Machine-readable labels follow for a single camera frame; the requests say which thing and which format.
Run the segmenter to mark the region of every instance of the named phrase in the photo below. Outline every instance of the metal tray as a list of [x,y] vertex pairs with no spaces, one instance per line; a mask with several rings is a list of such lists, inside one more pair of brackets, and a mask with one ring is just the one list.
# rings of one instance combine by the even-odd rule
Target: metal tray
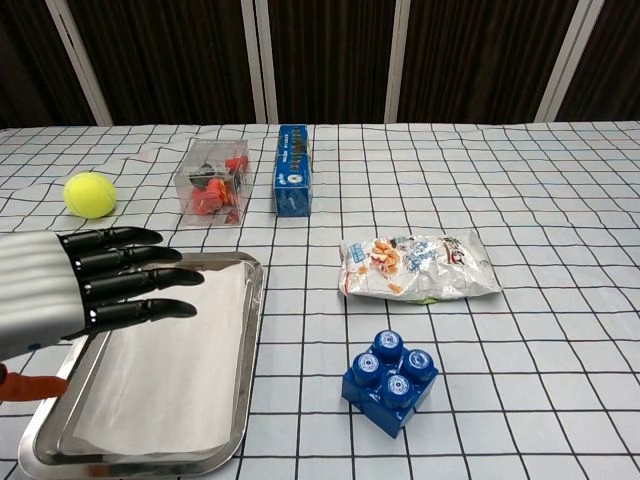
[[69,390],[59,399],[45,400],[40,404],[20,442],[19,460],[24,471],[41,480],[177,477],[206,473],[229,460],[240,446],[247,427],[264,273],[260,263],[244,253],[186,254],[176,264],[196,270],[221,270],[238,263],[244,264],[246,275],[244,325],[238,352],[231,437],[226,444],[206,451],[146,455],[142,458],[97,449],[91,454],[74,452],[68,440],[104,352],[109,348],[111,334],[107,332],[79,339],[71,347],[58,372],[58,376],[72,379]]

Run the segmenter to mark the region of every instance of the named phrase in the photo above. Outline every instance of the blue cardboard box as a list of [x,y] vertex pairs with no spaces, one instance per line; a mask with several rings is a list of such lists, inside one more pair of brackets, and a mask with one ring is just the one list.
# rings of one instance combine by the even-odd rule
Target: blue cardboard box
[[280,127],[273,196],[278,216],[308,217],[311,214],[311,153],[306,125]]
[[429,395],[437,375],[431,355],[404,348],[400,335],[383,330],[343,375],[342,396],[396,438]]

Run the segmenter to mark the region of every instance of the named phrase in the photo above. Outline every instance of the blue building block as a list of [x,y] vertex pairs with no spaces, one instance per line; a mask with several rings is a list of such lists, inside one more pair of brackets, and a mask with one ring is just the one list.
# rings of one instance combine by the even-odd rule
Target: blue building block
[[424,350],[407,350],[396,332],[379,332],[342,376],[342,396],[396,438],[429,394],[438,369]]
[[306,125],[282,125],[273,175],[273,196],[279,217],[311,215],[311,152]]

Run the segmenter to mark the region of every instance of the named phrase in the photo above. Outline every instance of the plastic bag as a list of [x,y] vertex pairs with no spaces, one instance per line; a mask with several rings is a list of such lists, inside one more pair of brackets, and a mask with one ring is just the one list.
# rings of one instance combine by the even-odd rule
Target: plastic bag
[[340,291],[416,303],[433,303],[499,292],[478,236],[409,235],[343,242]]

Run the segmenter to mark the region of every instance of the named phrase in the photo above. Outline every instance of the yellow tennis ball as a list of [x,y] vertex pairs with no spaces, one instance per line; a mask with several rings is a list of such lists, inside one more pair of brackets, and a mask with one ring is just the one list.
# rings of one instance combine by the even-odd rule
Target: yellow tennis ball
[[100,218],[116,206],[116,189],[107,177],[95,172],[78,173],[64,186],[64,203],[83,218]]

